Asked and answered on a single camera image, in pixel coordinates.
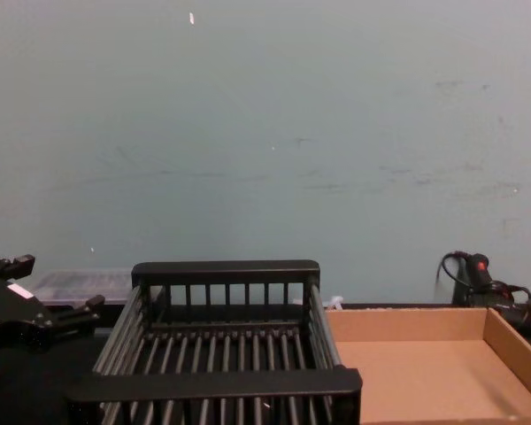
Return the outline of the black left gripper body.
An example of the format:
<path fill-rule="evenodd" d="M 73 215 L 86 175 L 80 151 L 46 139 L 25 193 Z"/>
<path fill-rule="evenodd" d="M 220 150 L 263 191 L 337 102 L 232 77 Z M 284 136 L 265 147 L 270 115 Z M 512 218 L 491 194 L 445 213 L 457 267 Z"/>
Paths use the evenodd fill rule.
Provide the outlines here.
<path fill-rule="evenodd" d="M 52 313 L 31 292 L 0 279 L 0 349 L 51 345 Z"/>

